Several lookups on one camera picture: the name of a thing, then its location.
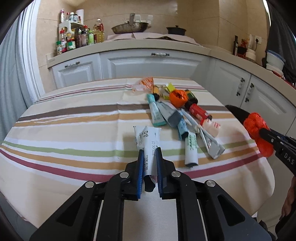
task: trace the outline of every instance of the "paper towel roll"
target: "paper towel roll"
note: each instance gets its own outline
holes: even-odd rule
[[[78,9],[76,14],[81,18],[81,24],[83,24],[83,17],[84,17],[84,9]]]

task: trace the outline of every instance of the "table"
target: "table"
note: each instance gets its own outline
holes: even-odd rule
[[[133,126],[152,126],[146,93],[133,92],[140,78],[102,80],[47,93],[19,118],[0,148],[0,191],[15,210],[39,227],[85,181],[105,182],[136,160]],[[162,153],[192,179],[215,180],[249,214],[274,191],[266,158],[237,119],[192,80],[154,78],[190,89],[199,105],[221,124],[217,140],[226,148],[216,160],[198,140],[199,166],[184,165],[177,129],[163,126]],[[157,188],[126,201],[124,240],[178,240],[174,200]]]

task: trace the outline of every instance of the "human hand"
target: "human hand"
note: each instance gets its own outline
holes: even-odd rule
[[[288,190],[286,200],[281,209],[281,217],[288,216],[291,212],[292,203],[294,202],[296,197],[295,188],[296,188],[296,177],[294,176],[292,178],[291,187]]]

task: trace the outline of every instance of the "blue gripper pad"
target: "blue gripper pad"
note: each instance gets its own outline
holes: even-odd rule
[[[139,167],[138,182],[137,182],[137,191],[138,191],[137,197],[138,199],[140,199],[142,194],[143,172],[144,172],[144,151],[143,150],[139,151],[137,167]]]

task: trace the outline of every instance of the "cooking pot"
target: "cooking pot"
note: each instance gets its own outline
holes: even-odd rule
[[[185,35],[186,29],[179,28],[178,25],[175,27],[167,27],[169,34]]]

